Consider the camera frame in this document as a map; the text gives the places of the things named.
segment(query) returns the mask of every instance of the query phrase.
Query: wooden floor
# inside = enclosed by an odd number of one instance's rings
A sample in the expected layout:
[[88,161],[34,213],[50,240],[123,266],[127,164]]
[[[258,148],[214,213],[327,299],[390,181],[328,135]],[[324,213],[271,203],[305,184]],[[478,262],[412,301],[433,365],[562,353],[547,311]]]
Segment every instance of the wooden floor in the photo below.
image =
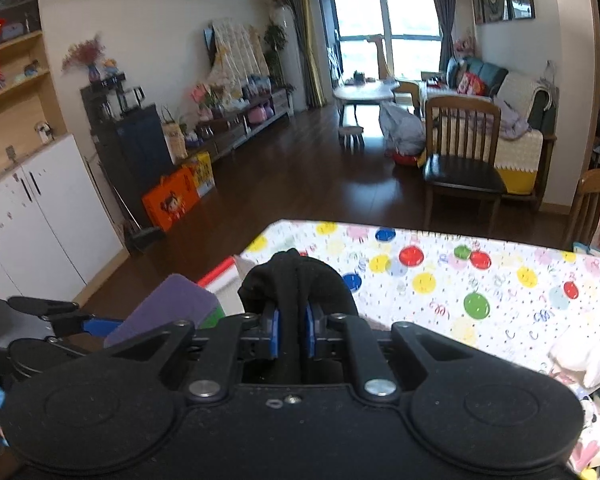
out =
[[[417,168],[386,158],[377,107],[358,107],[365,147],[338,144],[333,107],[280,120],[214,165],[216,189],[141,256],[127,260],[89,300],[101,316],[126,317],[169,274],[198,280],[240,253],[280,219],[352,222],[421,229],[424,187]],[[484,236],[478,203],[440,197],[432,230]],[[494,238],[557,247],[565,217],[503,202]]]

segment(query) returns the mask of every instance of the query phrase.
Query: tv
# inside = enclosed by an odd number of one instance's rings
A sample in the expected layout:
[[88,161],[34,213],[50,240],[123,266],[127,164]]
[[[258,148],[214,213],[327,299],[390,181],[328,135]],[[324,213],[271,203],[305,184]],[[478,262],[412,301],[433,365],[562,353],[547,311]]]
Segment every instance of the tv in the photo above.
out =
[[218,52],[218,49],[216,48],[216,33],[214,32],[213,27],[207,27],[204,33],[206,52],[209,55],[209,63],[213,66],[216,61],[216,53]]

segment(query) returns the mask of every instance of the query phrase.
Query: gray curtain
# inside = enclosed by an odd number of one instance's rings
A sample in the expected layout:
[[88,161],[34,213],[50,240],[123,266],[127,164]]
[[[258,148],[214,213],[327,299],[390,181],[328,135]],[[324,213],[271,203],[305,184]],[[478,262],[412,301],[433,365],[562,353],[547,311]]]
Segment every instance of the gray curtain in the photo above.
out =
[[436,4],[438,21],[442,29],[442,49],[440,51],[440,70],[446,71],[449,59],[454,56],[454,40],[451,30],[456,18],[456,0],[433,0]]
[[325,101],[322,88],[318,86],[320,81],[317,77],[316,67],[312,66],[312,62],[314,62],[312,46],[307,42],[310,36],[307,34],[307,23],[309,22],[304,8],[304,0],[289,0],[289,4],[296,18],[296,34],[298,35],[298,46],[300,47],[300,65],[302,67],[306,104],[309,108],[319,108],[324,106]]

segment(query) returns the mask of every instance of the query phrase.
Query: pink bag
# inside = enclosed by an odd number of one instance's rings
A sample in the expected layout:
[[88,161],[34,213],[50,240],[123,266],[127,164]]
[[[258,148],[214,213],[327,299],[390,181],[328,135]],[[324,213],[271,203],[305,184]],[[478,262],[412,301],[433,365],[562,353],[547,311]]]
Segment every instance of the pink bag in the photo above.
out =
[[260,124],[267,120],[267,113],[262,106],[258,106],[248,113],[247,118],[249,124]]

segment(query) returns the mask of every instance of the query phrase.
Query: white cabinet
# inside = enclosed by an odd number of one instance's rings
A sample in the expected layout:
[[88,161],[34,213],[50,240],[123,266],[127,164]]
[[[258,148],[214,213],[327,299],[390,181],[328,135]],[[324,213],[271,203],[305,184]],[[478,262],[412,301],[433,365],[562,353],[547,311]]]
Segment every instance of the white cabinet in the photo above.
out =
[[71,301],[85,285],[34,201],[22,168],[0,181],[0,264],[24,296]]
[[7,275],[7,271],[0,263],[0,300],[8,300],[11,296],[20,296],[20,291],[11,278]]
[[22,165],[51,230],[89,283],[121,250],[73,136],[65,136]]

